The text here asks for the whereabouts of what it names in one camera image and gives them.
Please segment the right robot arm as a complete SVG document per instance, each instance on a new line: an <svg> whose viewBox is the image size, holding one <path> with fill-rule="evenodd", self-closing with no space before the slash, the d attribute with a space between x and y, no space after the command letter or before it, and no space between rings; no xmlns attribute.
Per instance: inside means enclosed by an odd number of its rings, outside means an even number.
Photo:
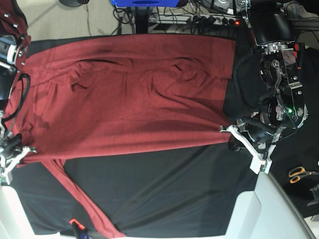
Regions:
<svg viewBox="0 0 319 239"><path fill-rule="evenodd" d="M17 115L30 89L30 76L23 67L30 46L25 15L15 0L0 2L0 183L9 185L12 170L34 148L23 146L22 135L12 133ZM16 84L21 83L20 98L16 109L8 116L6 108Z"/></svg>

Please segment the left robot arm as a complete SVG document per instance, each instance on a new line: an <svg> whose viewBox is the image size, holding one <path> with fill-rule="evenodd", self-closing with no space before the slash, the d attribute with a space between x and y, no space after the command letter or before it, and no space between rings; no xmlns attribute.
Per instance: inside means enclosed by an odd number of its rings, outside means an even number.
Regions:
<svg viewBox="0 0 319 239"><path fill-rule="evenodd" d="M261 51L259 74L267 86L250 115L235 125L223 126L232 134L235 151L246 148L252 155L250 169L269 173L271 154L283 140L283 130L296 133L308 118L308 109L299 80L298 49L283 0L240 0L243 17L253 31L255 51Z"/></svg>

